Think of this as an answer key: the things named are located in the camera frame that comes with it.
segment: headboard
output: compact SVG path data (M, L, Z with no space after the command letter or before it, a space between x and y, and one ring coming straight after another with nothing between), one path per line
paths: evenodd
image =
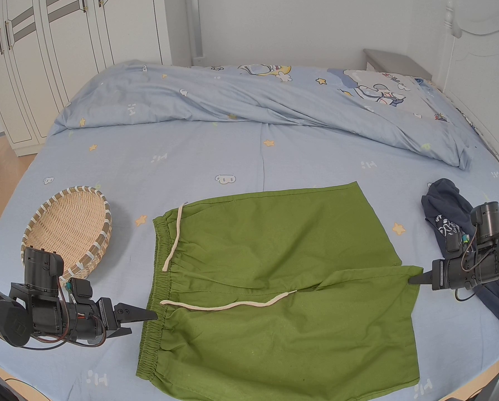
M448 1L444 27L433 82L499 159L499 15L471 21Z

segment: cartoon cup print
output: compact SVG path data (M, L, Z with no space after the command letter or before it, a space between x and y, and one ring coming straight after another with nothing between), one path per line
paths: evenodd
M219 181L220 184L229 184L229 183L234 183L236 181L234 175L217 175L216 178L214 179L216 181Z

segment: yellow star print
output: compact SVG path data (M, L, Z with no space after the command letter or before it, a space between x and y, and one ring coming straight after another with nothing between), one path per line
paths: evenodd
M398 224L398 223L394 223L394 227L392 228L392 231L396 232L396 234L398 236L401 236L402 234L404 234L406 232L406 230L403 228L403 226L401 224Z
M146 224L146 218L147 216L140 216L140 218L134 222L136 224L136 227L138 227L140 224Z

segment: basket rim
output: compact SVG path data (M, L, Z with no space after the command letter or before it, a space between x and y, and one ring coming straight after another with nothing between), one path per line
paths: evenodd
M101 231L99 231L99 235L96 240L87 249L84 256L82 256L75 264L64 269L64 274L60 277L60 281L65 283L67 280L73 276L75 276L80 271L84 270L86 266L88 266L92 261L96 259L100 259L98 257L99 253L103 250L105 244L108 242L107 239L110 238L110 232L112 230L112 213L111 207L108 204L106 196L95 187L89 187L87 185L76 185L74 187L68 187L67 189L61 190L48 200L46 200L43 204L40 205L36 213L31 217L29 223L26 225L25 233L23 233L23 238L21 239L21 263L25 265L25 249L27 245L27 240L29 239L29 235L32 232L33 225L36 224L42 215L44 215L50 208L51 205L58 202L59 199L70 195L74 192L85 192L91 193L99 196L105 205L105 221L103 222L103 226Z

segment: green shorts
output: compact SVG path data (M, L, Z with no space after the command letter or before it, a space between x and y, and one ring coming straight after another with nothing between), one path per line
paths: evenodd
M407 281L422 270L400 265L357 183L201 200L154 225L159 320L137 375L163 392L346 401L418 382Z

